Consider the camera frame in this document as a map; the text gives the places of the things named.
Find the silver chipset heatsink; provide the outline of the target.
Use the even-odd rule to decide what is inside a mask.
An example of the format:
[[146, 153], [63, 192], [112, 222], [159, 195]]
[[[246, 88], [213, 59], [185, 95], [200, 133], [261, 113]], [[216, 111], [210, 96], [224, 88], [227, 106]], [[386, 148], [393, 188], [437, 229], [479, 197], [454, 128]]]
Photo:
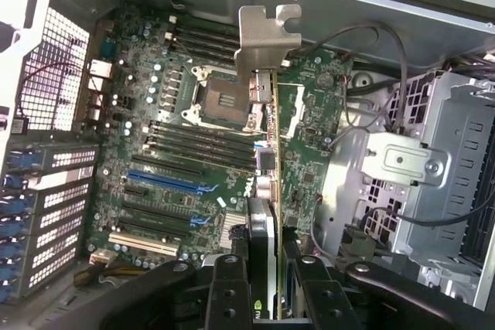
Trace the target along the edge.
[[244, 214], [239, 213], [230, 213], [227, 212], [224, 217], [224, 225], [222, 230], [222, 237], [229, 237], [230, 229], [236, 225], [245, 225], [246, 224], [246, 216]]

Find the white expansion slot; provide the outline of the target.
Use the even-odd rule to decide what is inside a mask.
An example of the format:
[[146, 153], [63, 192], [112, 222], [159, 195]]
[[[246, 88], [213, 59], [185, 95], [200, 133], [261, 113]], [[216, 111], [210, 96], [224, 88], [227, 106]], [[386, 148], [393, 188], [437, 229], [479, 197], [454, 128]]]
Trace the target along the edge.
[[108, 236], [108, 242], [171, 257], [175, 257], [179, 251], [179, 245], [176, 243], [163, 243], [161, 240], [130, 233], [112, 232]]

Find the blue expansion slot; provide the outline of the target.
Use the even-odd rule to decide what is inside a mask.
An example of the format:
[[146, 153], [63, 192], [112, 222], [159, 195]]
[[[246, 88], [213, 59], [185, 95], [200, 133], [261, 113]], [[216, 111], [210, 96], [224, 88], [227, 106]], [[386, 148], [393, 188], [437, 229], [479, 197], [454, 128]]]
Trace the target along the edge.
[[204, 193], [212, 192], [215, 190], [215, 188], [209, 188], [196, 183], [186, 182], [178, 179], [171, 179], [163, 175], [154, 175], [152, 173], [140, 172], [135, 170], [129, 170], [127, 178], [136, 182], [143, 182], [164, 188], [178, 189], [181, 191], [195, 193], [197, 195], [202, 195]]

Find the white power connector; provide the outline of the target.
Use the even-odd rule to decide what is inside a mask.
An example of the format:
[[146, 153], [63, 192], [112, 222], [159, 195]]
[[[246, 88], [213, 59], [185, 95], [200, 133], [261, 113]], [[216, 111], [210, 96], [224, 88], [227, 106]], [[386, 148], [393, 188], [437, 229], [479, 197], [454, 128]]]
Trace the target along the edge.
[[107, 267], [117, 258], [118, 254], [115, 251], [98, 248], [96, 249], [89, 258], [89, 264], [103, 264]]

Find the black RAM slot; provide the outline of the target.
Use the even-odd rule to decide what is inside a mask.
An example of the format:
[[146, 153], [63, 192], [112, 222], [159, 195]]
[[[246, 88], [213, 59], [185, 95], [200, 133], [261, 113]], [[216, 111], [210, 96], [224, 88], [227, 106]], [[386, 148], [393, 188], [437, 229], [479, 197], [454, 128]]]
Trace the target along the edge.
[[216, 48], [215, 46], [183, 44], [181, 42], [171, 42], [169, 48], [175, 52], [185, 53], [191, 57], [234, 65], [234, 52], [227, 49]]
[[167, 138], [156, 138], [148, 136], [145, 139], [145, 144], [150, 148], [164, 148], [167, 150], [174, 150], [184, 154], [195, 154], [202, 155], [203, 157], [215, 158], [215, 159], [225, 159], [225, 160], [235, 160], [241, 162], [252, 162], [254, 161], [253, 152], [241, 152], [232, 149], [217, 148], [212, 145], [198, 145], [183, 143], [181, 141], [170, 141]]
[[188, 159], [195, 162], [201, 162], [208, 165], [215, 165], [225, 168], [234, 168], [237, 170], [251, 172], [255, 170], [253, 159], [236, 159], [223, 155], [214, 155], [201, 151], [186, 150], [173, 146], [160, 145], [143, 145], [142, 149], [154, 155], [172, 156], [175, 158]]
[[165, 123], [165, 122], [161, 122], [161, 121], [150, 121], [148, 123], [148, 125], [149, 125], [149, 127], [155, 128], [155, 129], [178, 131], [178, 132], [188, 133], [188, 134], [205, 134], [208, 136], [214, 136], [216, 138], [222, 138], [222, 139], [227, 139], [227, 140], [232, 140], [232, 141], [241, 141], [241, 142], [246, 142], [246, 143], [256, 141], [255, 137], [243, 136], [243, 135], [239, 135], [238, 133], [232, 133], [232, 132], [228, 132], [228, 131], [219, 131], [219, 130], [215, 130], [215, 129], [202, 128], [202, 127], [197, 127], [197, 126], [170, 124], [170, 123]]
[[237, 47], [234, 45], [222, 43], [212, 39], [190, 36], [187, 34], [171, 36], [169, 41], [189, 52], [196, 51], [210, 54], [216, 53], [232, 57], [237, 51]]
[[185, 39], [191, 39], [202, 42], [211, 42], [216, 44], [225, 44], [228, 46], [239, 46], [240, 43], [233, 36], [224, 35], [210, 29], [202, 29], [192, 26], [175, 27], [176, 35]]
[[239, 29], [236, 26], [225, 25], [206, 19], [200, 19], [191, 15], [176, 15], [176, 25], [189, 27], [190, 29], [203, 30], [206, 32], [217, 32], [222, 35], [239, 39]]
[[216, 134], [153, 129], [147, 136], [156, 140], [177, 140], [183, 144], [213, 145], [218, 148], [232, 148], [239, 151], [250, 151], [254, 149], [253, 142], [240, 141], [235, 138], [227, 138]]

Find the green motherboard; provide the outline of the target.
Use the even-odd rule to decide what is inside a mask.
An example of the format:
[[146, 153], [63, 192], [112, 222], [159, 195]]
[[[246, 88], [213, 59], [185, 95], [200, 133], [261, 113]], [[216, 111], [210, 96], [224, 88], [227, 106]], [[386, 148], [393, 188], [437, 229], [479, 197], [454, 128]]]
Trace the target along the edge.
[[[247, 219], [248, 199], [254, 196], [255, 189], [254, 150], [263, 145], [266, 135], [265, 108], [262, 105], [261, 129], [253, 135], [243, 135], [256, 138], [253, 150], [241, 151], [254, 154], [255, 170], [251, 172], [154, 155], [142, 149], [147, 134], [155, 129], [149, 127], [150, 121], [196, 126], [181, 117], [181, 112], [191, 104], [196, 82], [192, 75], [194, 66], [213, 65], [235, 71], [234, 65], [196, 57], [192, 66], [188, 64], [183, 53], [169, 48], [169, 38], [176, 36], [175, 27], [176, 15], [123, 8], [113, 14], [101, 50], [104, 60], [114, 62], [115, 72], [104, 120], [95, 127], [101, 137], [101, 154], [85, 247], [88, 253], [98, 248], [115, 251], [119, 260], [148, 269], [173, 258], [200, 264], [206, 255], [225, 253], [230, 249], [229, 239], [222, 237], [224, 217], [230, 212], [244, 214]], [[308, 234], [312, 211], [323, 200], [323, 183], [331, 152], [329, 143], [336, 135], [342, 110], [338, 82], [349, 76], [352, 65], [348, 56], [320, 49], [286, 60], [278, 72], [278, 83], [300, 83], [306, 87], [304, 121], [297, 127], [294, 138], [281, 139], [282, 222], [296, 229], [304, 247], [311, 244]], [[316, 86], [316, 78], [325, 72], [331, 73], [335, 80], [334, 87], [329, 90]], [[129, 170], [146, 172], [130, 163], [133, 155], [163, 158], [202, 168], [206, 174], [198, 179], [163, 176], [215, 190], [197, 195], [128, 179]], [[146, 187], [149, 194], [146, 197], [127, 196], [123, 192], [126, 185]], [[126, 215], [120, 210], [124, 201], [186, 214], [190, 216], [190, 225], [152, 222]], [[189, 231], [191, 236], [176, 240], [120, 226], [120, 217]], [[108, 236], [112, 232], [176, 243], [179, 251], [171, 257], [109, 243]]]

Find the metal socket cover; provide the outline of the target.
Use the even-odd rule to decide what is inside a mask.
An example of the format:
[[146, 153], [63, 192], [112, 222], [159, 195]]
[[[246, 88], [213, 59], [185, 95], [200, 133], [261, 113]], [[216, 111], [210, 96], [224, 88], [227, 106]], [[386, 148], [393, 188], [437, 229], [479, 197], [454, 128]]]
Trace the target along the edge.
[[300, 83], [278, 83], [278, 126], [280, 138], [291, 140], [304, 121], [306, 87]]

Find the CPU socket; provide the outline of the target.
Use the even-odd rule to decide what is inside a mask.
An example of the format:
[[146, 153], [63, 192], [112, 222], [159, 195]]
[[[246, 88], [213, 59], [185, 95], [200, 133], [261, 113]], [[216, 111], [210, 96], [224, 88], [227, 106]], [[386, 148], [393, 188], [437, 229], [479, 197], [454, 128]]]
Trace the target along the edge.
[[192, 68], [196, 82], [183, 120], [202, 128], [253, 135], [261, 129], [262, 106], [253, 104], [237, 73], [213, 65]]

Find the silver drive cage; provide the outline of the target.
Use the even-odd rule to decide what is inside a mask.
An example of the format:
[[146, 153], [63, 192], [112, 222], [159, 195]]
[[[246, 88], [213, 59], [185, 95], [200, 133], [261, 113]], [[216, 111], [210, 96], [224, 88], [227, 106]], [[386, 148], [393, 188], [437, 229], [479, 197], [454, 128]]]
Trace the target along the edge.
[[432, 71], [398, 95], [350, 102], [329, 143], [323, 203], [312, 238], [334, 257], [347, 226], [361, 227], [419, 267], [418, 280], [489, 311], [495, 303], [495, 83]]

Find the blue slot retainer clip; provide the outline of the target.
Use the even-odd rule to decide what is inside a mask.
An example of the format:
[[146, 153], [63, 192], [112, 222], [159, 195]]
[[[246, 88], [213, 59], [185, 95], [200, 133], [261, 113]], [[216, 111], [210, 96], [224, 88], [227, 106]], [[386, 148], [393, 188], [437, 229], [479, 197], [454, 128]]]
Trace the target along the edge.
[[38, 151], [14, 151], [11, 163], [15, 168], [33, 169], [43, 163], [43, 154]]
[[0, 243], [12, 242], [30, 234], [31, 219], [0, 219]]
[[29, 244], [25, 240], [0, 243], [0, 265], [17, 264], [23, 262], [28, 256]]
[[15, 265], [0, 265], [0, 304], [16, 301], [22, 284], [22, 269]]
[[3, 194], [16, 193], [28, 188], [29, 182], [21, 174], [8, 173], [2, 179], [1, 191]]
[[27, 218], [32, 213], [32, 199], [30, 197], [8, 196], [0, 198], [0, 220]]

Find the thin metal locking lever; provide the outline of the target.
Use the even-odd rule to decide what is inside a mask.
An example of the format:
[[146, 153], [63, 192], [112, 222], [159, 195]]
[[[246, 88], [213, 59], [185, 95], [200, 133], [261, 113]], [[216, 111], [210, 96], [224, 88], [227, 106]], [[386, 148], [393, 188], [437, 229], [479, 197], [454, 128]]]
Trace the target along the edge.
[[177, 38], [175, 38], [175, 43], [182, 50], [183, 54], [187, 57], [187, 63], [192, 66], [194, 64], [194, 58], [190, 54], [189, 50]]

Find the open black PC case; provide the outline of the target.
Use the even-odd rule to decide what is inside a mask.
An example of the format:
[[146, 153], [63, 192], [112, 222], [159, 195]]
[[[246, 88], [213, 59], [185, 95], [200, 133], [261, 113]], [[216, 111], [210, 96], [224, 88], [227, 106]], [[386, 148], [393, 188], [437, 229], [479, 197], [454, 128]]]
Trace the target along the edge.
[[[299, 18], [285, 22], [287, 32], [301, 35], [301, 45], [288, 52], [277, 76], [286, 60], [320, 49], [352, 59], [349, 76], [338, 82], [342, 110], [334, 139], [350, 102], [383, 89], [398, 95], [394, 120], [385, 125], [386, 132], [398, 133], [408, 81], [422, 74], [495, 83], [495, 0], [0, 0], [0, 198], [32, 199], [31, 215], [14, 218], [31, 219], [30, 234], [12, 241], [25, 240], [29, 256], [2, 264], [20, 267], [22, 284], [16, 301], [0, 304], [0, 330], [100, 330], [109, 314], [165, 287], [168, 274], [212, 266], [231, 253], [230, 243], [227, 252], [210, 253], [200, 264], [173, 258], [148, 269], [116, 258], [105, 267], [89, 264], [85, 236], [101, 154], [95, 127], [104, 120], [115, 72], [114, 62], [101, 55], [113, 14], [132, 7], [191, 15], [238, 27], [240, 42], [239, 10], [250, 5], [263, 5], [269, 18], [279, 5], [301, 8]], [[41, 152], [43, 163], [15, 168], [14, 151]], [[28, 188], [3, 194], [8, 173], [23, 175]], [[282, 319], [254, 316], [248, 201], [248, 330], [312, 330], [284, 254], [284, 229], [292, 227], [284, 223]], [[345, 228], [336, 256], [324, 253], [312, 238], [322, 203], [312, 211], [309, 247], [295, 230], [302, 254], [319, 257], [333, 276], [368, 261], [442, 293], [418, 280], [419, 267], [408, 256], [391, 252], [361, 227]], [[480, 330], [495, 330], [495, 303], [478, 310]]]

